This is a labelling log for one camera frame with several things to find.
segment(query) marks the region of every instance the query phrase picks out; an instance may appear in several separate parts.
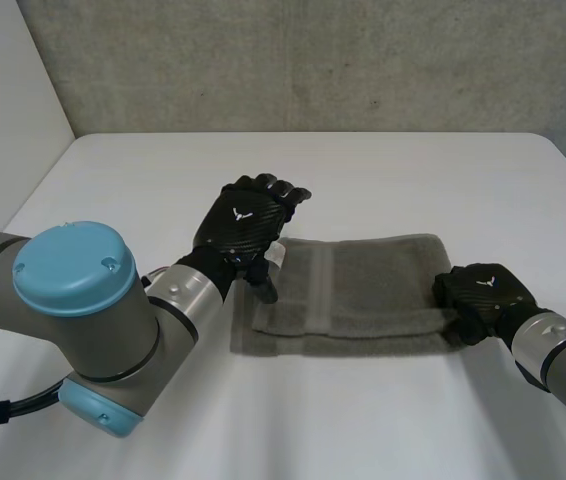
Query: gray concrete wall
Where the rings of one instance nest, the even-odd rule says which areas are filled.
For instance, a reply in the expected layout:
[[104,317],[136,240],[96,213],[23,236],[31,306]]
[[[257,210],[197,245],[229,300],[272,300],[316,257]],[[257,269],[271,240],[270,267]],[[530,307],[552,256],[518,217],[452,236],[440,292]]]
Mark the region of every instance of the gray concrete wall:
[[18,3],[77,136],[513,131],[566,155],[566,0]]

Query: white wall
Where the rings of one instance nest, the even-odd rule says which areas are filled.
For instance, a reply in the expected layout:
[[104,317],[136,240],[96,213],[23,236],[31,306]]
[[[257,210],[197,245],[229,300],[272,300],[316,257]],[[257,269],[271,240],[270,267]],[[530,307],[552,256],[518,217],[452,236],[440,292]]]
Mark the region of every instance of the white wall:
[[0,229],[74,140],[14,0],[0,0]]

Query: black cable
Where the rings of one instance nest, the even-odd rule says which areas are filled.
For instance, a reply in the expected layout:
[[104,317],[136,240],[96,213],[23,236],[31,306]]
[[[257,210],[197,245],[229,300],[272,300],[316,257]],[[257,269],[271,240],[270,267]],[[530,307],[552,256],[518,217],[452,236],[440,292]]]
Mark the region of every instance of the black cable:
[[43,408],[54,405],[59,401],[58,391],[59,388],[61,388],[62,384],[63,380],[55,383],[42,392],[39,392],[36,395],[32,395],[31,397],[27,397],[23,400],[18,400],[16,402],[0,402],[0,409],[7,409],[6,411],[0,412],[1,418],[5,417],[4,420],[0,420],[0,424],[7,423],[12,417],[20,417],[22,415],[37,412],[39,410],[42,410]]

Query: table surface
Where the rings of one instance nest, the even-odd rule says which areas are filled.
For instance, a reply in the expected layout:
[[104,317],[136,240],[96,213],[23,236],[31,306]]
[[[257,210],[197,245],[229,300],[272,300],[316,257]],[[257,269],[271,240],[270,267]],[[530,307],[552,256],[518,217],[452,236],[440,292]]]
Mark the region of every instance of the table surface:
[[[566,316],[566,159],[530,134],[205,133],[76,141],[8,227],[116,228],[140,272],[189,251],[219,189],[271,172],[309,188],[284,234],[434,233],[453,264],[501,262]],[[60,405],[0,427],[0,479],[566,479],[566,408],[488,340],[418,358],[247,358],[228,309],[127,439]],[[0,332],[0,399],[69,371]]]

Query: light blue end cap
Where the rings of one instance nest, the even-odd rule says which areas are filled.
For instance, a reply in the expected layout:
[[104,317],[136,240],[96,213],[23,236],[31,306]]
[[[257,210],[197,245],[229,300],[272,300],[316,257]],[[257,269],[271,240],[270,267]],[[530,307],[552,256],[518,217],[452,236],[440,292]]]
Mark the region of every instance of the light blue end cap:
[[115,437],[127,437],[143,417],[67,378],[59,401],[75,415]]
[[76,222],[27,242],[14,260],[12,277],[16,293],[34,310],[81,317],[120,300],[134,284],[136,264],[116,230]]

